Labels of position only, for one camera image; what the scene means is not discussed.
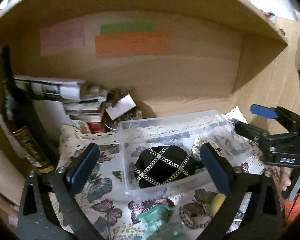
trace orange sticky note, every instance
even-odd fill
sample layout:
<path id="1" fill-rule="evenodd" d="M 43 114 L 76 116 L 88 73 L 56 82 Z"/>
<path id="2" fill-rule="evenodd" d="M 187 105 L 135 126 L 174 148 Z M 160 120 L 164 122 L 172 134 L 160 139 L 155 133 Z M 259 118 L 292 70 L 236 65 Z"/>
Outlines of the orange sticky note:
<path id="1" fill-rule="evenodd" d="M 95 36 L 96 57 L 168 55 L 171 35 L 165 32 L 113 33 Z"/>

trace blue gripper pad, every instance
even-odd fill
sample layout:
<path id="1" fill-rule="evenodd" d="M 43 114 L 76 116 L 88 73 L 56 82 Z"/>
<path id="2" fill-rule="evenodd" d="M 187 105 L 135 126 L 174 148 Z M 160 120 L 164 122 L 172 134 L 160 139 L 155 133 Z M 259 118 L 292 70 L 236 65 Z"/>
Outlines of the blue gripper pad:
<path id="1" fill-rule="evenodd" d="M 231 164 L 226 158 L 219 156 L 210 143 L 205 143 L 201 146 L 200 158 L 218 191 L 229 196 L 230 181 L 233 179 Z"/>
<path id="2" fill-rule="evenodd" d="M 91 172 L 96 166 L 99 155 L 100 150 L 98 145 L 90 143 L 79 157 L 72 158 L 66 174 L 71 196 L 75 196 L 83 190 Z"/>
<path id="3" fill-rule="evenodd" d="M 259 105 L 251 105 L 250 112 L 268 119 L 275 119 L 278 117 L 277 113 L 273 109 Z"/>

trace yellow ball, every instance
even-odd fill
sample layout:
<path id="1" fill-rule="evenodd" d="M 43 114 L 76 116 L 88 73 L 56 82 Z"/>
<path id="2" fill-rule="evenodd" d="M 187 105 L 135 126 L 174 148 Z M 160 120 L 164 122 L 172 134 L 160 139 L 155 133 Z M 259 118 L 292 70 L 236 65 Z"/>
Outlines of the yellow ball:
<path id="1" fill-rule="evenodd" d="M 210 206 L 210 214 L 212 216 L 216 215 L 216 213 L 218 212 L 219 208 L 221 207 L 221 205 L 225 199 L 226 199 L 226 195 L 224 195 L 224 194 L 217 194 L 213 198 L 213 200 L 211 202 L 211 206 Z"/>

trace blue clip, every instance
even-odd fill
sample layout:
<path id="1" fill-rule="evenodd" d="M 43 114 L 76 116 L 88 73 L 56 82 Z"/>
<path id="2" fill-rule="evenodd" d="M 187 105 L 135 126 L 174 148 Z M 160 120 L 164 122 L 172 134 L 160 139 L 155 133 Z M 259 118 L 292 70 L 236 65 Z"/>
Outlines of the blue clip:
<path id="1" fill-rule="evenodd" d="M 257 114 L 268 119 L 275 119 L 278 117 L 277 113 L 273 109 L 264 106 L 251 105 L 250 111 L 253 114 Z"/>
<path id="2" fill-rule="evenodd" d="M 216 158 L 223 158 L 215 152 L 215 156 L 207 145 L 203 144 L 200 148 L 200 158 L 204 166 L 207 168 L 218 191 L 226 196 L 230 195 L 230 181 L 223 167 Z"/>
<path id="3" fill-rule="evenodd" d="M 70 195 L 75 196 L 83 190 L 91 172 L 93 171 L 99 159 L 100 150 L 98 145 L 90 143 L 82 155 L 86 157 L 82 160 L 74 173 L 67 174 L 67 181 L 70 183 Z"/>

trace person's hand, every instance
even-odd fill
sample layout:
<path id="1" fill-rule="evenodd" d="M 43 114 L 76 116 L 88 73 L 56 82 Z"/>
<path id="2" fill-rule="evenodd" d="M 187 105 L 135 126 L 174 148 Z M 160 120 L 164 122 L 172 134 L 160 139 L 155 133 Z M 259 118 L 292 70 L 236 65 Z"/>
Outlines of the person's hand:
<path id="1" fill-rule="evenodd" d="M 291 185 L 291 180 L 289 179 L 289 175 L 291 173 L 292 168 L 281 167 L 280 168 L 280 181 L 279 181 L 279 189 L 285 191 Z"/>
<path id="2" fill-rule="evenodd" d="M 286 168 L 286 167 L 280 168 L 279 188 L 283 191 L 287 190 L 287 188 L 291 185 L 291 180 L 289 179 L 291 169 L 292 168 Z"/>

